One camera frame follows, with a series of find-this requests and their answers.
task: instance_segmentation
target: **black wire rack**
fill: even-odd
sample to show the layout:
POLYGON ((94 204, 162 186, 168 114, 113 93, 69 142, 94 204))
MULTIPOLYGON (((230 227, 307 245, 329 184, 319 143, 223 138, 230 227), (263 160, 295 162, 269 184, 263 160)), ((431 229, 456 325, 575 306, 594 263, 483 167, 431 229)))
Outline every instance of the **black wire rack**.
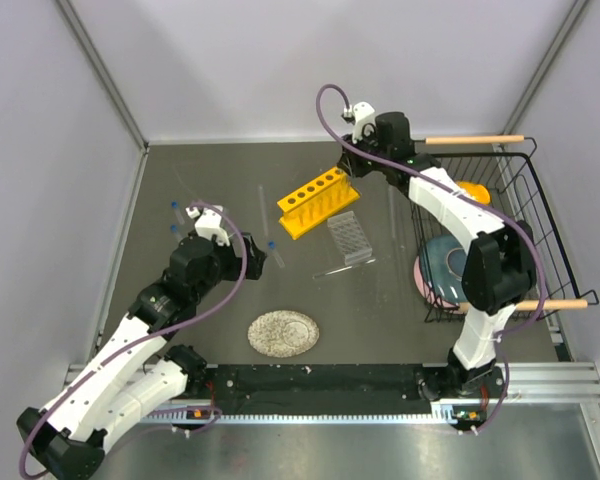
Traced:
MULTIPOLYGON (((531 163, 536 142, 530 154, 508 152, 504 149, 474 153, 433 153, 454 181, 483 185, 491 195, 491 206, 515 220, 526 221, 533 230, 533 239, 543 260, 547 291, 551 299, 587 298, 589 304, 598 304, 595 290, 581 292, 569 263, 562 238, 542 189, 538 175, 531 163)), ((424 268, 423 275, 436 280, 431 270, 427 243, 432 238, 449 234, 438 220, 411 202, 411 219, 416 243, 424 268)), ((537 299, 538 291, 529 292, 527 299, 537 299)), ((425 322, 454 322, 464 320, 458 309, 446 302, 435 288, 425 286, 424 304, 427 306, 425 322)), ((550 319, 556 312, 545 311, 540 319, 550 319)), ((516 312, 512 319, 529 318, 532 312, 516 312)))

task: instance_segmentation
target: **orange object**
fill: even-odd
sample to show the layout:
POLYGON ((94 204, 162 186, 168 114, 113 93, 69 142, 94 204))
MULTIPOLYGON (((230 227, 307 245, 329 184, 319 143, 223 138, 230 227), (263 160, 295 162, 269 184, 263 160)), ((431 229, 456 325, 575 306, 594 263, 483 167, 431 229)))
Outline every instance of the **orange object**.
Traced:
POLYGON ((297 240, 358 198, 347 175, 334 167, 278 201, 280 224, 297 240))
POLYGON ((483 205, 489 205, 491 203, 491 194, 484 185, 471 182, 456 182, 456 184, 460 188, 464 188, 476 202, 480 202, 483 205))

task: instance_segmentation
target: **metal corner post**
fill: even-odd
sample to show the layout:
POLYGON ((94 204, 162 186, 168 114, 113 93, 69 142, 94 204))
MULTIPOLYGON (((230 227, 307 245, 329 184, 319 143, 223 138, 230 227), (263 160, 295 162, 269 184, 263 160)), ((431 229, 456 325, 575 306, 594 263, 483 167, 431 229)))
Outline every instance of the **metal corner post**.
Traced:
POLYGON ((551 42, 551 45, 549 45, 549 48, 544 54, 542 61, 538 65, 538 68, 522 93, 520 100, 518 100, 513 113, 509 117, 509 120, 507 121, 502 132, 503 135, 509 135, 515 132, 515 129, 518 127, 522 117, 527 112, 531 101, 534 99, 547 74, 551 70, 556 58, 565 46, 567 39, 574 30, 574 27, 582 18, 589 3, 590 0, 575 0, 571 6, 569 13, 567 13, 562 25, 560 25, 556 36, 551 42))
POLYGON ((129 107, 127 107, 127 104, 122 98, 120 91, 118 90, 116 84, 111 78, 111 75, 109 74, 109 71, 106 65, 104 64, 104 61, 100 57, 98 50, 96 49, 95 45, 93 44, 93 41, 91 40, 91 37, 89 36, 86 28, 80 20, 78 12, 76 12, 76 9, 74 8, 71 0, 53 1, 56 4, 60 14, 64 18, 65 22, 67 23, 67 26, 73 33, 75 39, 78 42, 78 45, 80 46, 80 49, 82 50, 87 61, 91 65, 93 72, 95 73, 98 81, 107 93, 109 100, 111 101, 116 112, 118 112, 118 115, 120 116, 120 119, 129 131, 129 134, 131 135, 133 140, 138 144, 138 147, 141 150, 146 151, 148 147, 148 142, 145 139, 144 135, 142 135, 142 132, 140 131, 138 124, 133 118, 133 115, 131 115, 129 107))

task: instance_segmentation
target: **wall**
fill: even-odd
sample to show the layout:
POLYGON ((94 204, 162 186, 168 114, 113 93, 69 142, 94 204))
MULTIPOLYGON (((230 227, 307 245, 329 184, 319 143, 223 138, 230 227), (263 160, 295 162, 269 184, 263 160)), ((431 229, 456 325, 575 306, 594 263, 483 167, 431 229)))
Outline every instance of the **wall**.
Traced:
MULTIPOLYGON (((600 294, 600 0, 591 2, 518 130, 538 139, 534 163, 579 283, 600 294)), ((600 371, 600 306, 562 316, 572 349, 600 371)))
POLYGON ((573 0, 73 3, 144 135, 187 142, 324 137, 328 82, 416 134, 497 133, 573 0))
POLYGON ((138 160, 53 2, 1 0, 0 479, 85 360, 138 160))

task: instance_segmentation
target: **wooden handle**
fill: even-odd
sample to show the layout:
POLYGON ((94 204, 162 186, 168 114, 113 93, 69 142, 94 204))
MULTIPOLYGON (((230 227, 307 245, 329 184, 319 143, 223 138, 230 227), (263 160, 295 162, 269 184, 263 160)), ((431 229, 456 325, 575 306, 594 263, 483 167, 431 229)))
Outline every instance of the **wooden handle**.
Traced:
POLYGON ((524 135, 491 135, 485 137, 428 137, 426 145, 476 145, 479 143, 524 142, 524 135))
MULTIPOLYGON (((469 311, 469 303, 461 303, 459 310, 462 313, 469 311)), ((544 302, 544 310, 582 310, 589 306, 585 298, 573 298, 568 300, 547 300, 544 302)), ((519 312, 533 312, 538 308, 537 300, 524 300, 516 305, 519 312)))

